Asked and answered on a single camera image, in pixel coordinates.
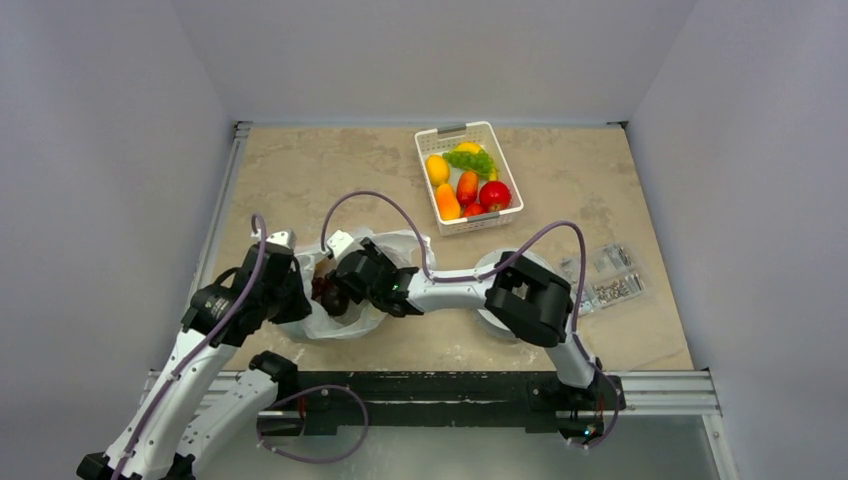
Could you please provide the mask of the white plastic bag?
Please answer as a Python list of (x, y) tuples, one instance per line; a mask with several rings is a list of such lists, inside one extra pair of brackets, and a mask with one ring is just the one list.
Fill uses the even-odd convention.
[[(424, 234), (418, 238), (410, 229), (383, 233), (375, 233), (368, 228), (351, 232), (338, 230), (327, 238), (327, 243), (332, 245), (344, 239), (359, 246), (360, 241), (365, 238), (374, 242), (399, 267), (416, 266), (421, 259), (426, 259), (431, 267), (437, 265), (431, 237)], [(299, 262), (304, 292), (307, 294), (316, 291), (311, 282), (329, 274), (336, 265), (336, 261), (326, 257), (318, 244), (298, 249), (296, 259)], [(359, 304), (349, 302), (346, 311), (340, 315), (331, 314), (317, 299), (312, 299), (310, 305), (312, 313), (305, 319), (282, 326), (286, 334), (297, 342), (362, 337), (388, 317), (367, 300)]]

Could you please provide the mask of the dark purple fake plum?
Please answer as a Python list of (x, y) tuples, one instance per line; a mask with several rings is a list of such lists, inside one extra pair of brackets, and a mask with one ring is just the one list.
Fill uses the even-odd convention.
[(331, 317), (340, 317), (349, 309), (350, 298), (338, 288), (328, 288), (323, 291), (320, 304)]

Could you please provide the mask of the dark red fake grapes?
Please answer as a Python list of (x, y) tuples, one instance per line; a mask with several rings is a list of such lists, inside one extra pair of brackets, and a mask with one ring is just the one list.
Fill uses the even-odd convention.
[(319, 300), (330, 284), (326, 276), (315, 276), (311, 281), (311, 299)]

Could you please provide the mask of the green fake grapes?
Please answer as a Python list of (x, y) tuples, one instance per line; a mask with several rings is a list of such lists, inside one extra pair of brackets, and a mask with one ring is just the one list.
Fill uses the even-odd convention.
[(454, 168), (465, 171), (473, 171), (478, 176), (488, 178), (497, 171), (493, 158), (485, 151), (476, 153), (470, 151), (448, 151), (442, 157)]

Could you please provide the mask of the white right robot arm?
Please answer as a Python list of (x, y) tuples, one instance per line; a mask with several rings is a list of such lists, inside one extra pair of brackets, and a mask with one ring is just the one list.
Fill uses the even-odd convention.
[(354, 302), (395, 318), (447, 309), (484, 310), (519, 340), (545, 349), (564, 399), (584, 407), (601, 384), (596, 363), (577, 337), (571, 285), (518, 252), (478, 269), (399, 267), (373, 241), (337, 231), (325, 243), (336, 262), (331, 280)]

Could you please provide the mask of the yellow fake fruit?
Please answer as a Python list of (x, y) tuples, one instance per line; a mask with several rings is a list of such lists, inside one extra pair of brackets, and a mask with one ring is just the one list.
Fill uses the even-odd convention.
[(425, 161), (425, 170), (430, 185), (435, 188), (450, 180), (451, 167), (441, 155), (430, 155)]

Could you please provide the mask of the red round fake apple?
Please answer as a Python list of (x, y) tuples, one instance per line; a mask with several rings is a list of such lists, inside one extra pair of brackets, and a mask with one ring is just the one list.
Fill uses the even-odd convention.
[(486, 212), (498, 212), (510, 207), (511, 189), (501, 181), (487, 181), (479, 190), (479, 204)]

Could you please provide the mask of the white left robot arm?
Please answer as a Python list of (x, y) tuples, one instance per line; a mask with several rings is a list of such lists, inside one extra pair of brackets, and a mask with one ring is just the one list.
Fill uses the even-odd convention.
[(284, 409), (298, 395), (297, 368), (262, 354), (247, 378), (209, 411), (197, 408), (224, 365), (265, 321), (286, 323), (312, 311), (299, 263), (278, 235), (252, 245), (242, 262), (196, 291), (160, 377), (105, 451), (86, 455), (81, 479), (193, 479), (202, 458), (260, 407)]

